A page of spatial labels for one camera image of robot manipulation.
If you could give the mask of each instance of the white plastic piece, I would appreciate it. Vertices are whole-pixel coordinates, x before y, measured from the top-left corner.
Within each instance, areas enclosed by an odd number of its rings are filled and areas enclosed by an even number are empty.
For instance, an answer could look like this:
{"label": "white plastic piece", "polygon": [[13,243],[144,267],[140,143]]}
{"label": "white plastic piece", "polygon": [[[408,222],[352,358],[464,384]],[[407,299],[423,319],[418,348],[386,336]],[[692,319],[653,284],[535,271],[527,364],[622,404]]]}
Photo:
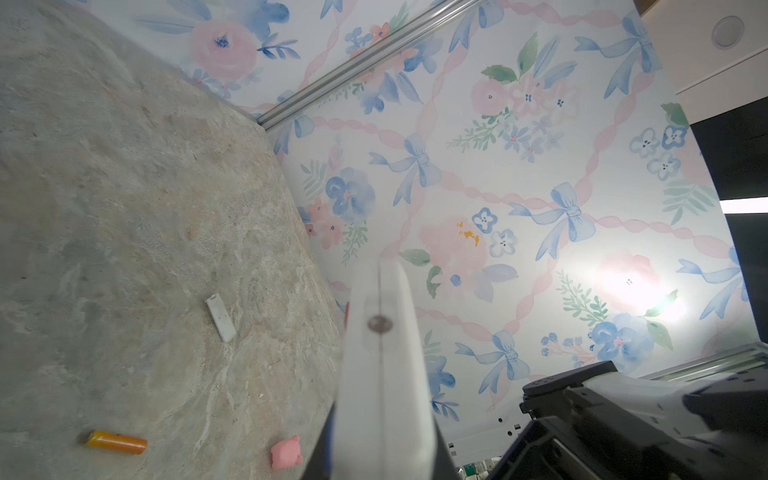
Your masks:
{"label": "white plastic piece", "polygon": [[704,420],[683,405],[683,396],[730,376],[712,375],[694,382],[634,379],[612,372],[584,382],[584,386],[626,409],[672,437],[709,432]]}
{"label": "white plastic piece", "polygon": [[221,296],[218,293],[214,293],[205,303],[208,305],[210,314],[214,318],[214,323],[219,330],[221,340],[224,343],[232,340],[235,337],[235,325],[232,324],[232,319],[230,319],[230,314],[227,313],[224,302],[221,301]]}
{"label": "white plastic piece", "polygon": [[[405,271],[359,262],[349,301],[332,437],[333,480],[429,480],[435,420]],[[384,333],[369,327],[380,318]]]}

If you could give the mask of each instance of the floral wallpaper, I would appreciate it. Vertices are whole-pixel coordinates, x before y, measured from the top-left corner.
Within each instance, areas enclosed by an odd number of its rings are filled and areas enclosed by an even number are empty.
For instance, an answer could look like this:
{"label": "floral wallpaper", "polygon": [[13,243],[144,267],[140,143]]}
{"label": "floral wallpaper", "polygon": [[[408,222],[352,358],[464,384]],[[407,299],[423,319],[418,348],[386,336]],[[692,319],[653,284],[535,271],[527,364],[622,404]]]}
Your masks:
{"label": "floral wallpaper", "polygon": [[[440,0],[67,1],[178,68],[201,88],[254,115],[269,110],[440,3]],[[429,57],[435,53],[434,45],[424,48],[421,56],[410,57],[410,62],[401,66],[400,71],[412,71],[418,65],[432,67],[434,62],[430,62]],[[397,88],[407,98],[415,98],[409,96],[412,90],[406,93],[409,81],[405,75],[395,75],[395,79]],[[385,99],[391,98],[386,96],[390,92],[383,94]],[[379,105],[372,101],[371,108]]]}
{"label": "floral wallpaper", "polygon": [[[349,54],[377,32],[352,30]],[[270,138],[339,314],[358,259],[404,264],[446,438],[498,425],[544,376],[757,340],[630,0],[488,0]]]}

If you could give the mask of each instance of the round ceiling fixture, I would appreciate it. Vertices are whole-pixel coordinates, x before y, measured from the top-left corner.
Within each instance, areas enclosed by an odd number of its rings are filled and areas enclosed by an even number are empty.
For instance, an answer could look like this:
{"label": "round ceiling fixture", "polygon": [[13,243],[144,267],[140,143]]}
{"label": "round ceiling fixture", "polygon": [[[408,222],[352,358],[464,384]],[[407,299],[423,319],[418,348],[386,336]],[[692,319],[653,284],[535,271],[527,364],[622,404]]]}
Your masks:
{"label": "round ceiling fixture", "polygon": [[717,22],[712,29],[712,45],[720,50],[727,50],[739,43],[744,35],[744,22],[739,17],[726,17]]}

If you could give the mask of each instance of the pink flower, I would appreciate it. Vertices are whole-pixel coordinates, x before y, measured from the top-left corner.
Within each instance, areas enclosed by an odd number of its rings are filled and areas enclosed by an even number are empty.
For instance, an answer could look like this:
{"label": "pink flower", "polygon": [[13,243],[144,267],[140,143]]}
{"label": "pink flower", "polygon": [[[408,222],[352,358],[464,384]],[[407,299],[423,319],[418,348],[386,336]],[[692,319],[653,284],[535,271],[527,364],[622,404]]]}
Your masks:
{"label": "pink flower", "polygon": [[406,60],[413,58],[419,54],[419,51],[415,48],[406,48],[398,53],[396,56],[383,62],[375,70],[370,71],[360,76],[359,81],[366,84],[366,90],[378,90],[384,83],[384,74],[390,73],[391,75],[397,75],[403,71],[406,67]]}
{"label": "pink flower", "polygon": [[483,115],[497,115],[507,106],[507,92],[496,80],[480,80],[472,87],[472,107]]}
{"label": "pink flower", "polygon": [[451,217],[438,225],[426,225],[419,234],[433,265],[442,270],[433,283],[442,283],[441,294],[473,290],[473,277],[485,266],[488,248],[468,219]]}
{"label": "pink flower", "polygon": [[317,226],[317,230],[320,234],[320,238],[323,242],[323,248],[328,250],[334,245],[341,243],[342,236],[344,234],[344,222],[336,215],[330,215],[320,225]]}
{"label": "pink flower", "polygon": [[565,80],[560,80],[546,96],[544,109],[552,116],[552,124],[559,125],[578,117],[580,100],[579,89],[571,88]]}
{"label": "pink flower", "polygon": [[331,215],[331,206],[318,198],[306,208],[306,211],[310,213],[312,223],[321,223]]}
{"label": "pink flower", "polygon": [[648,258],[624,252],[600,263],[594,293],[612,313],[642,315],[669,292],[659,284]]}
{"label": "pink flower", "polygon": [[386,22],[381,27],[379,27],[378,25],[372,26],[371,33],[373,33],[374,43],[378,42],[382,38],[385,38],[387,35],[389,35],[389,22]]}
{"label": "pink flower", "polygon": [[686,138],[685,145],[678,147],[675,156],[682,163],[680,172],[686,181],[696,185],[712,185],[712,177],[707,169],[707,163],[701,156],[701,151],[696,142],[690,137]]}
{"label": "pink flower", "polygon": [[524,75],[519,83],[509,89],[512,110],[518,118],[542,114],[551,96],[551,92],[544,90],[544,82],[533,78],[532,74]]}
{"label": "pink flower", "polygon": [[228,20],[198,23],[190,37],[192,57],[208,74],[235,81],[253,70],[258,49],[247,28]]}

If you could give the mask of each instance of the metal rail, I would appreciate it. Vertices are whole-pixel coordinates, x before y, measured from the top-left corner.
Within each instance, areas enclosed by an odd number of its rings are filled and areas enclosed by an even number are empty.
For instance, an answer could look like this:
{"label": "metal rail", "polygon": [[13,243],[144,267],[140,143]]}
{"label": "metal rail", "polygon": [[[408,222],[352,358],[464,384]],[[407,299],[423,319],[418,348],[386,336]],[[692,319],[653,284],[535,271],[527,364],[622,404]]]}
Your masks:
{"label": "metal rail", "polygon": [[335,91],[377,64],[394,55],[433,30],[460,17],[486,0],[448,0],[408,22],[399,30],[367,48],[360,55],[344,62],[318,80],[302,88],[283,103],[272,107],[257,118],[257,122],[269,131],[278,124],[298,114],[325,95]]}

